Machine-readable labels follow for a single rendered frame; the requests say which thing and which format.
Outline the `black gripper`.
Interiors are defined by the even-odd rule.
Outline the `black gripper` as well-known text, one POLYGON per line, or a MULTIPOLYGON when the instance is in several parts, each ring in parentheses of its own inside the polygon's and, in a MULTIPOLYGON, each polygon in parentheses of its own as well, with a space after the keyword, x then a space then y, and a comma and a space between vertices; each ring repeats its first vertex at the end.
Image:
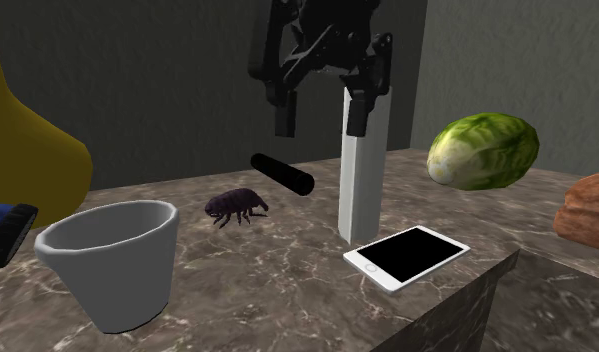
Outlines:
POLYGON ((296 88, 325 66, 352 71, 341 80, 350 94, 346 134, 364 137, 376 98, 390 90, 391 33, 371 42, 370 21, 381 0, 256 0, 248 74, 265 85, 275 107, 275 134, 294 137, 296 88), (284 28, 297 46, 279 61, 284 28), (373 54, 366 50, 371 42, 373 54))

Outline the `black cylinder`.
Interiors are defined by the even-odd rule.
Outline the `black cylinder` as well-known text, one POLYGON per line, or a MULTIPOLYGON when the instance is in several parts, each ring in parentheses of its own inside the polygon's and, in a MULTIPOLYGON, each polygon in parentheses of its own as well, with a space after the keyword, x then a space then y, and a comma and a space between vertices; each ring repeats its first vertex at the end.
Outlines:
POLYGON ((315 180, 312 175, 265 154, 253 154, 250 164, 254 169, 300 196, 309 195, 314 188, 315 180))

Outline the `tall white rectangular block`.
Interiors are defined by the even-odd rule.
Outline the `tall white rectangular block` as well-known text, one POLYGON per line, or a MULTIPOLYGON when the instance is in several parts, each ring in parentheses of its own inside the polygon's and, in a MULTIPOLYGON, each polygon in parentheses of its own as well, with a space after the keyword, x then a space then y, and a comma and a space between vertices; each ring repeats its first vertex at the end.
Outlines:
POLYGON ((350 103, 344 89, 338 230, 352 244, 370 242, 379 231, 391 94, 377 97, 364 137, 346 132, 350 103))

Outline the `dark purple bug toy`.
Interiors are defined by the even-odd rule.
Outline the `dark purple bug toy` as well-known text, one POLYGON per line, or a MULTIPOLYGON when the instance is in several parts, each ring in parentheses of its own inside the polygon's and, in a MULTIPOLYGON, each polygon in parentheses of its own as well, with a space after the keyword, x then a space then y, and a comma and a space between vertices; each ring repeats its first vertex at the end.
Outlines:
POLYGON ((242 220, 250 223, 251 217, 267 217, 269 206, 253 190, 237 188, 211 198, 204 207, 207 216, 215 219, 214 224, 222 221, 219 228, 223 228, 233 214, 236 215, 238 224, 242 220))

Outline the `white smartphone with black screen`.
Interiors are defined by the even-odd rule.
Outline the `white smartphone with black screen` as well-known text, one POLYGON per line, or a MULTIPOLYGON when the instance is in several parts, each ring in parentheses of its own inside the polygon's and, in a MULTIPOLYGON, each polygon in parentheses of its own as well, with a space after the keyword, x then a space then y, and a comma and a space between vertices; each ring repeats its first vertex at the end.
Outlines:
POLYGON ((387 294, 394 294, 470 251, 417 225, 343 254, 344 260, 387 294))

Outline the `green cabbage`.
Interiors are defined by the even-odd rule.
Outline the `green cabbage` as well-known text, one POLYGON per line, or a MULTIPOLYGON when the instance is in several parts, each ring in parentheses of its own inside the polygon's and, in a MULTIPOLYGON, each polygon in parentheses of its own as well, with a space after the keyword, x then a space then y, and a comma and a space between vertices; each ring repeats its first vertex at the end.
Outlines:
POLYGON ((506 188, 535 162, 540 142, 525 120, 479 113, 448 124, 434 139, 427 173, 441 185, 464 191, 506 188))

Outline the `grey cup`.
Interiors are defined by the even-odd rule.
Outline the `grey cup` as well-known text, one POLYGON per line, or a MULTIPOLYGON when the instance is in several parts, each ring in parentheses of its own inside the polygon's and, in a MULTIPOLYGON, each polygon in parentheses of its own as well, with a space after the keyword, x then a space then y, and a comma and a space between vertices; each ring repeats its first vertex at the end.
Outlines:
POLYGON ((135 200, 88 209, 50 225, 35 240, 52 269, 105 334, 134 330, 169 302, 178 209, 135 200))

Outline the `brown bread loaf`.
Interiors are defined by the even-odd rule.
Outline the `brown bread loaf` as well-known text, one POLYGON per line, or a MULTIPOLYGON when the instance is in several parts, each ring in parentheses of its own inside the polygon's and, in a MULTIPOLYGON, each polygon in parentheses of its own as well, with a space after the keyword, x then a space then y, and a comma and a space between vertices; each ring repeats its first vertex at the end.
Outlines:
POLYGON ((599 172, 580 179, 565 192, 553 228, 564 239, 599 249, 599 172))

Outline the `large yellow rounded object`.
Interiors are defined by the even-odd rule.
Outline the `large yellow rounded object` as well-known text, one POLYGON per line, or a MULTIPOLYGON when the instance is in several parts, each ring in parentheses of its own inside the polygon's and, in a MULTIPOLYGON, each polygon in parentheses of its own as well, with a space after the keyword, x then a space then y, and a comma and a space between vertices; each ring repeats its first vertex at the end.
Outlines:
POLYGON ((0 203, 32 205, 47 226, 76 211, 92 173, 86 146, 16 98, 0 64, 0 203))

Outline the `blue and black object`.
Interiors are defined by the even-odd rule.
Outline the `blue and black object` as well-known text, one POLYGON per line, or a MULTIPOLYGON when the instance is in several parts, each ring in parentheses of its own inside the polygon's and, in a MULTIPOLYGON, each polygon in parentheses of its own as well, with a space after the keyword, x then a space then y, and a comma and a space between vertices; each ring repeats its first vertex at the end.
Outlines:
POLYGON ((37 213, 38 209, 28 204, 0 204, 0 268, 16 254, 37 213))

